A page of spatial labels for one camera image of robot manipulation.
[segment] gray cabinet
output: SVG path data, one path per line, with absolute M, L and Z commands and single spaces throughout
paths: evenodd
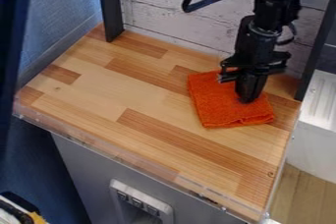
M 162 223 L 157 218 L 141 214 L 132 205 L 124 202 L 120 204 L 124 209 L 118 209 L 111 196 L 112 180 L 117 180 L 171 206 L 174 212 L 174 224 L 245 223 L 197 197 L 178 191 L 82 145 L 58 136 L 53 138 L 93 224 L 125 224 L 118 222 L 117 216 L 120 212 L 131 215 L 132 209 L 135 210 L 135 216 L 140 216 L 132 223 Z

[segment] white wooden wall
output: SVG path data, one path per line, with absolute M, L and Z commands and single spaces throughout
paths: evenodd
M 181 10 L 182 1 L 122 0 L 126 28 L 216 56 L 229 56 L 241 18 L 252 13 L 253 0 L 225 0 L 190 14 Z M 296 21 L 299 36 L 283 47 L 293 54 L 288 68 L 293 76 L 299 77 L 305 67 L 327 2 L 303 0 L 305 7 Z

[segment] clear plastic edge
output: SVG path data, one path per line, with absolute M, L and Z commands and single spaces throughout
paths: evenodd
M 267 209 L 270 205 L 270 200 L 268 201 L 267 208 L 264 211 L 259 211 L 251 206 L 239 202 L 234 198 L 225 196 L 211 188 L 191 181 L 190 179 L 169 170 L 169 168 L 153 163 L 137 154 L 131 153 L 121 147 L 107 142 L 106 140 L 101 140 L 95 136 L 85 133 L 83 130 L 66 125 L 57 119 L 26 107 L 20 103 L 20 98 L 17 96 L 14 102 L 13 115 L 19 119 L 36 125 L 51 134 L 73 141 L 116 162 L 140 171 L 143 174 L 165 183 L 185 194 L 196 196 L 198 199 L 217 207 L 226 214 L 232 215 L 245 222 L 261 223 L 265 217 L 268 216 Z

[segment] wooden surface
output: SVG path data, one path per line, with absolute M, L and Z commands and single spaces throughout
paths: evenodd
M 215 70 L 219 61 L 128 31 L 107 43 L 100 26 L 28 83 L 15 107 L 51 131 L 255 220 L 296 121 L 297 81 L 281 75 L 268 81 L 273 123 L 208 130 L 189 98 L 187 76 Z
M 334 224 L 335 207 L 335 184 L 286 164 L 270 215 L 281 224 Z
M 207 53 L 232 53 L 241 18 L 252 14 L 253 0 L 223 0 L 189 14 L 182 11 L 182 1 L 122 0 L 126 28 Z M 312 8 L 305 5 L 295 21 L 295 42 L 280 48 L 293 54 L 287 70 L 297 77 L 304 70 L 324 15 L 321 5 L 327 0 L 309 2 Z M 287 28 L 284 32 L 284 38 L 291 36 Z

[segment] blue fabric wall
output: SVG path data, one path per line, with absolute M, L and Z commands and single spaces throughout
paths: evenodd
M 31 0 L 21 72 L 99 10 L 99 0 Z

